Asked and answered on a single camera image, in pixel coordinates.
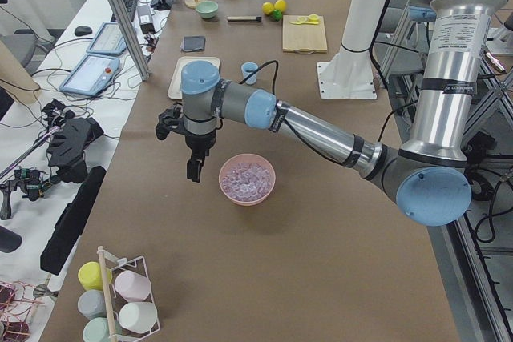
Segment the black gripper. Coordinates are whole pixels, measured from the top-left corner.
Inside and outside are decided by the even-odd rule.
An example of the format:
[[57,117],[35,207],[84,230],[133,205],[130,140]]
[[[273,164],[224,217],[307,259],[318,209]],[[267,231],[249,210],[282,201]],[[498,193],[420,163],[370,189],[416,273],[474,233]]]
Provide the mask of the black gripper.
[[156,124],[158,140],[165,140],[171,133],[185,137],[186,145],[192,152],[187,161],[187,179],[199,183],[205,158],[216,142],[216,118],[191,119],[180,103],[173,103],[158,115]]

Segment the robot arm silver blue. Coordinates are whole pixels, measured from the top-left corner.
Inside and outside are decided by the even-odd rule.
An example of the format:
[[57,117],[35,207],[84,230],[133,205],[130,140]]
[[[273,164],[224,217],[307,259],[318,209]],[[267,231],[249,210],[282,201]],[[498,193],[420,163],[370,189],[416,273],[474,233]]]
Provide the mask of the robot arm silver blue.
[[173,132],[185,138],[192,152],[187,177],[198,181],[221,119],[290,135],[330,162],[357,170],[413,221],[449,224],[471,204],[463,133],[491,16],[506,2],[409,1],[410,18],[432,22],[434,29],[410,134],[399,148],[367,142],[272,92],[223,79],[203,60],[183,68],[182,99],[160,114],[156,136],[166,139]]

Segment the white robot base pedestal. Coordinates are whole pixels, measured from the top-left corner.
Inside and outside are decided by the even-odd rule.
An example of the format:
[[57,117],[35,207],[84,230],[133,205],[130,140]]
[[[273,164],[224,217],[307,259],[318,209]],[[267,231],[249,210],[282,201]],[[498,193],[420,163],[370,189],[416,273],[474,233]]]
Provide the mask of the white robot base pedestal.
[[386,0],[351,0],[341,48],[317,64],[322,99],[377,98],[370,50]]

